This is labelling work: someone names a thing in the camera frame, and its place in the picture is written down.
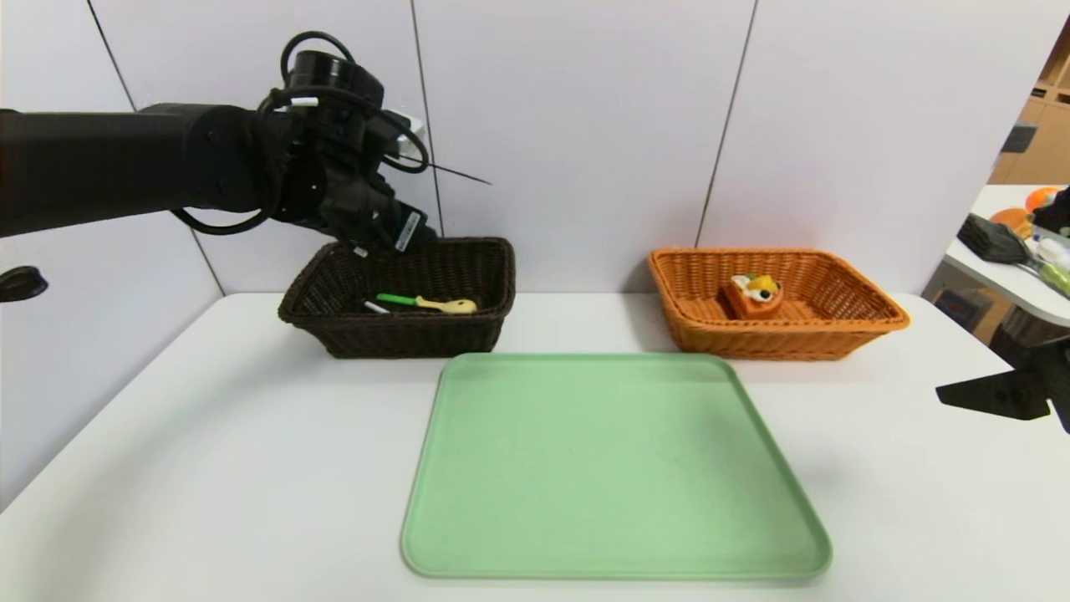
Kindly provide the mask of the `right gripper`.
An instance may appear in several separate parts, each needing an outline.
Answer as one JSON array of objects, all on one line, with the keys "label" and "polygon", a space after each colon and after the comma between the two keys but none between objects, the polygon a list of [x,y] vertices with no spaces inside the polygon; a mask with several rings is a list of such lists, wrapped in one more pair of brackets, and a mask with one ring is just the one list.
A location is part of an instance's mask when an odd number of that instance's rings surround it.
[{"label": "right gripper", "polygon": [[1030,421],[1053,408],[1069,434],[1069,335],[1025,348],[1017,370],[935,389],[941,404]]}]

